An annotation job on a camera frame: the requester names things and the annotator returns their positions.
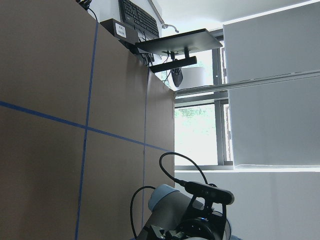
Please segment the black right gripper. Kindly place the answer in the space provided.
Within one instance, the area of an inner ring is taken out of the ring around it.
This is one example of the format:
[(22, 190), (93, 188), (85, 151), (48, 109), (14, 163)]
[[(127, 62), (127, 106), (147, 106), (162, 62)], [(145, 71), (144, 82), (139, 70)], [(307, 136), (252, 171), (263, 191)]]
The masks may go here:
[(157, 225), (144, 227), (146, 240), (225, 240), (224, 230), (208, 219), (198, 217), (182, 221), (175, 229), (166, 230)]

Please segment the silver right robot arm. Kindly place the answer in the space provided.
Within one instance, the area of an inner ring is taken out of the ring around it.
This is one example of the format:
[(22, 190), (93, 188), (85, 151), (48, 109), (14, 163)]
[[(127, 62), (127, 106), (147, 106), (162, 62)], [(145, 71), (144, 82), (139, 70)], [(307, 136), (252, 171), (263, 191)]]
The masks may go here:
[(230, 191), (188, 182), (181, 193), (167, 184), (154, 188), (148, 201), (151, 215), (136, 240), (237, 240), (226, 207), (234, 201)]

